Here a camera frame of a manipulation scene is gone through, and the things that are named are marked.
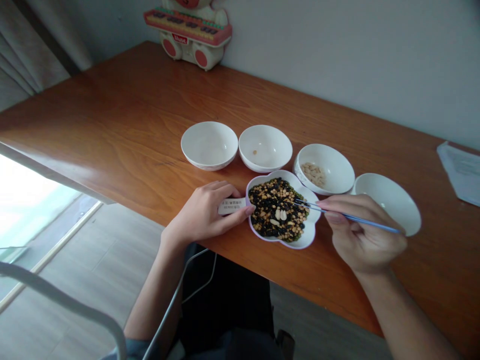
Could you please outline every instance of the paper slip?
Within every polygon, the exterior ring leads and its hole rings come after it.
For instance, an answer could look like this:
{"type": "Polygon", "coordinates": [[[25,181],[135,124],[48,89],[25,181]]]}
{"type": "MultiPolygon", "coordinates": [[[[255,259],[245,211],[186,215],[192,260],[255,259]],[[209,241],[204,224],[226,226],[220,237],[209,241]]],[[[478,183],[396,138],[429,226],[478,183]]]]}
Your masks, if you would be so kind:
{"type": "Polygon", "coordinates": [[[225,199],[218,207],[218,213],[220,215],[233,214],[238,209],[244,208],[245,206],[247,206],[247,202],[244,197],[239,199],[225,199]]]}
{"type": "Polygon", "coordinates": [[[454,148],[447,141],[436,152],[456,196],[480,207],[480,156],[454,148]]]}

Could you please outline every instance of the white wall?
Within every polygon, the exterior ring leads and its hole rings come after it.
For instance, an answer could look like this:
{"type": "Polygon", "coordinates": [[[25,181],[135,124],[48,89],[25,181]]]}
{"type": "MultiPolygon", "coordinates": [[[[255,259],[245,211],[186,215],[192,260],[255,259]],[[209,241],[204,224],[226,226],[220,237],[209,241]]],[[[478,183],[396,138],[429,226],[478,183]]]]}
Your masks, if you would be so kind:
{"type": "MultiPolygon", "coordinates": [[[[158,42],[142,13],[159,1],[61,1],[96,61],[158,42]]],[[[223,65],[480,150],[477,1],[213,5],[233,26],[223,65]]]]}

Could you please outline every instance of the plastic toy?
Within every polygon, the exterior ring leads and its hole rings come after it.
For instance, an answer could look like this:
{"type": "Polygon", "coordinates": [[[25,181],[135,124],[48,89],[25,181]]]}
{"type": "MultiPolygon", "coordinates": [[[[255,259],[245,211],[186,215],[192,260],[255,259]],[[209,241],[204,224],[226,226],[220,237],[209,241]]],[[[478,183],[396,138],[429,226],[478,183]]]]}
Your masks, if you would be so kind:
{"type": "Polygon", "coordinates": [[[224,56],[232,38],[225,10],[213,10],[212,0],[162,0],[143,14],[145,23],[160,32],[160,43],[174,60],[197,64],[205,71],[224,56]]]}

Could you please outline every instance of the fingernail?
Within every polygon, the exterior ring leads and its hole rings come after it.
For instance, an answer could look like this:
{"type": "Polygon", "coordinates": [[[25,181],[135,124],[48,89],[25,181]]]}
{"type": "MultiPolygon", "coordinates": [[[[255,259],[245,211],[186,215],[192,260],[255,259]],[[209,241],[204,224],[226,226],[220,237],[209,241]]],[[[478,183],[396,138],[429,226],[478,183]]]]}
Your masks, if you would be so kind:
{"type": "Polygon", "coordinates": [[[328,220],[328,222],[332,224],[340,224],[343,220],[341,216],[336,212],[330,212],[330,211],[326,212],[325,217],[328,220]]]}
{"type": "Polygon", "coordinates": [[[245,210],[245,214],[248,216],[252,215],[256,208],[257,207],[255,205],[251,205],[247,210],[245,210]]]}

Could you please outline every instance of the white cable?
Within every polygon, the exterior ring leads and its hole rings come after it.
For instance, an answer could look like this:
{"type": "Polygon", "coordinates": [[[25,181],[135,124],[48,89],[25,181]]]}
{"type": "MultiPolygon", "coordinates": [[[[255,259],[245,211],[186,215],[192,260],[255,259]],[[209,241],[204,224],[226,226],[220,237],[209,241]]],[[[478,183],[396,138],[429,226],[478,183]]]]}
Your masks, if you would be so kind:
{"type": "Polygon", "coordinates": [[[73,297],[68,296],[63,291],[60,291],[40,276],[35,275],[28,270],[25,270],[23,267],[8,264],[5,262],[0,262],[0,274],[6,275],[8,277],[14,278],[15,280],[18,280],[21,283],[24,283],[28,287],[31,287],[35,291],[39,292],[53,302],[61,305],[62,307],[70,310],[71,312],[87,318],[106,328],[115,339],[117,348],[117,360],[127,359],[127,345],[125,343],[124,331],[113,318],[101,311],[82,304],[81,302],[75,300],[73,297]]]}
{"type": "Polygon", "coordinates": [[[173,296],[171,298],[171,301],[170,301],[170,305],[168,305],[166,311],[165,311],[165,315],[163,315],[163,319],[161,320],[161,323],[160,323],[160,326],[158,327],[158,329],[156,330],[156,333],[155,335],[153,336],[153,339],[151,340],[150,342],[150,345],[148,346],[148,349],[146,350],[145,352],[145,355],[143,356],[143,359],[142,360],[148,360],[149,356],[151,355],[152,351],[153,351],[153,348],[154,348],[154,344],[157,342],[157,338],[159,337],[160,335],[160,332],[162,331],[162,328],[164,327],[165,325],[165,320],[167,319],[167,316],[170,312],[170,310],[172,309],[173,305],[174,305],[174,302],[175,302],[175,299],[177,298],[177,295],[179,294],[179,291],[180,291],[180,287],[182,286],[182,281],[184,280],[184,275],[185,275],[185,272],[187,271],[187,267],[189,266],[190,262],[195,259],[196,257],[202,255],[203,253],[206,253],[207,251],[209,251],[208,249],[205,249],[205,250],[202,250],[200,251],[199,253],[193,255],[191,258],[188,259],[188,261],[186,262],[185,264],[185,267],[183,268],[183,272],[181,274],[181,277],[180,277],[180,281],[178,282],[178,285],[176,287],[176,290],[175,292],[173,293],[173,296]]]}
{"type": "Polygon", "coordinates": [[[198,293],[200,290],[202,290],[204,287],[206,287],[208,284],[210,284],[210,282],[212,281],[212,279],[214,278],[214,273],[215,273],[215,264],[217,263],[217,253],[215,253],[215,259],[213,260],[213,268],[211,270],[211,276],[210,276],[210,279],[206,282],[205,285],[203,285],[202,287],[199,287],[197,290],[195,290],[189,297],[187,297],[185,300],[183,300],[181,303],[182,304],[185,304],[188,300],[190,300],[191,298],[193,298],[193,296],[198,293]]]}

